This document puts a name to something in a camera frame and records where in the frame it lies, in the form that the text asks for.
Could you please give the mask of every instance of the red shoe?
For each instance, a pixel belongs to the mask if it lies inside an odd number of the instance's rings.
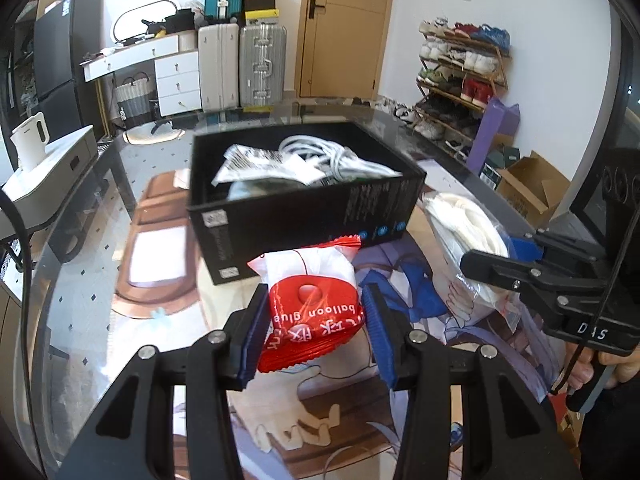
[[[460,98],[462,100],[468,101],[469,103],[474,100],[476,97],[476,83],[475,79],[471,79],[467,77],[462,83],[462,93],[460,94]]]
[[[476,95],[472,100],[472,103],[481,108],[486,108],[489,101],[494,96],[494,89],[492,89],[487,83],[475,81],[476,83]]]
[[[471,23],[456,23],[454,32],[459,36],[470,38],[473,32],[478,32],[479,30],[479,27],[476,27]]]

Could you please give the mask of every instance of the blue shoe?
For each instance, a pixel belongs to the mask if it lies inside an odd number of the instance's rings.
[[[509,33],[501,28],[491,27],[486,23],[480,27],[480,30],[471,34],[473,40],[488,41],[497,46],[505,54],[511,49],[511,40]]]

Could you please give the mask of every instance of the metal screw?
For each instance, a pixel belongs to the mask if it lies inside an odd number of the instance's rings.
[[[213,332],[209,332],[209,335],[207,335],[207,339],[210,343],[222,343],[226,339],[225,331],[214,330]]]
[[[424,330],[411,330],[409,332],[409,341],[412,343],[424,343],[427,341],[427,333]]]
[[[493,345],[482,345],[480,347],[480,355],[485,359],[493,359],[498,357],[498,349]]]
[[[154,355],[156,355],[156,349],[151,345],[143,346],[138,350],[138,357],[140,357],[140,359],[151,359]]]

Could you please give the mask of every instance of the anime desk mat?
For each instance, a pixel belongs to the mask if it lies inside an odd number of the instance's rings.
[[[435,162],[424,164],[428,186],[469,196]],[[232,312],[248,305],[259,283],[255,277],[212,284],[188,220],[188,181],[188,170],[161,173],[138,202],[112,301],[103,370],[110,383],[142,345],[184,348],[222,328]],[[541,320],[521,308],[510,328],[498,311],[474,304],[420,209],[402,238],[360,250],[353,264],[358,283],[377,283],[414,326],[471,351],[493,344],[535,396],[545,397],[559,359],[540,331]],[[366,330],[331,354],[286,370],[257,372],[244,392],[229,392],[228,400],[247,479],[393,476],[408,396],[390,392],[378,377]],[[451,411],[449,478],[459,479],[464,423],[457,386]],[[183,386],[175,389],[173,425],[176,478],[188,479]]]

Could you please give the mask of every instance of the silver suitcase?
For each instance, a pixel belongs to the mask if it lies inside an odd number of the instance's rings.
[[[205,112],[238,106],[238,24],[198,30],[200,95]]]
[[[240,31],[240,104],[282,101],[287,29],[282,25],[248,25]]]

